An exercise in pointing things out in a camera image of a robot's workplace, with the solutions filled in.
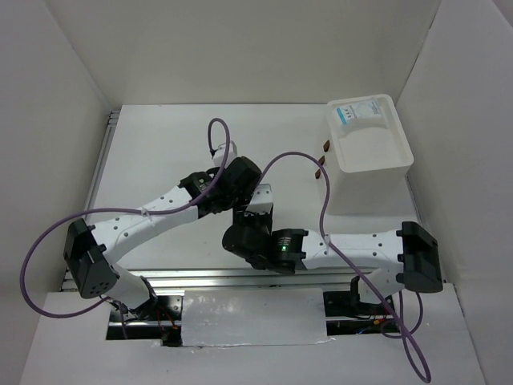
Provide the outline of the white cotton pad pack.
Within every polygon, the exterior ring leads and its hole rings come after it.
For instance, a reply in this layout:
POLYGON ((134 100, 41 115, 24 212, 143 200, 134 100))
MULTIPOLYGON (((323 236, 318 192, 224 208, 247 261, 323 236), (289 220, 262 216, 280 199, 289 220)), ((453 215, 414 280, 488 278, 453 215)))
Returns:
POLYGON ((375 97, 334 100, 328 103, 341 136, 367 128, 387 129, 385 113, 375 97))

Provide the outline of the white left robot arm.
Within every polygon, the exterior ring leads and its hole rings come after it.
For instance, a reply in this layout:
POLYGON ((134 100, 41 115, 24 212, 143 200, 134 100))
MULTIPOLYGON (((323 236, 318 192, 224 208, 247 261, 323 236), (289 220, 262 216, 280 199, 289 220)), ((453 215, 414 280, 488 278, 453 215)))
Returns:
POLYGON ((138 319, 151 318, 159 305, 149 281, 119 265, 127 253, 177 226, 222 213, 250 201, 261 170, 239 156, 225 169, 194 172, 163 196, 146 204, 140 215, 123 215, 89 225, 70 223, 64 259, 82 298, 105 295, 138 319))

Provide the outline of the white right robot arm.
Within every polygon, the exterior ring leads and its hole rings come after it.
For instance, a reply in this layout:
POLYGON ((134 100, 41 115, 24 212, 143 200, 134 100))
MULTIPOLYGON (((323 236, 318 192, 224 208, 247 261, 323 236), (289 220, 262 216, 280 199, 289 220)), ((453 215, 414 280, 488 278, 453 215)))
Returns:
POLYGON ((366 314, 381 298, 409 290, 436 294, 443 289, 438 242, 420 224, 404 221, 383 233, 326 234, 308 229, 273 230, 273 205, 234 208, 223 248, 255 270, 294 274, 302 270, 367 270, 351 280, 349 306, 366 314))

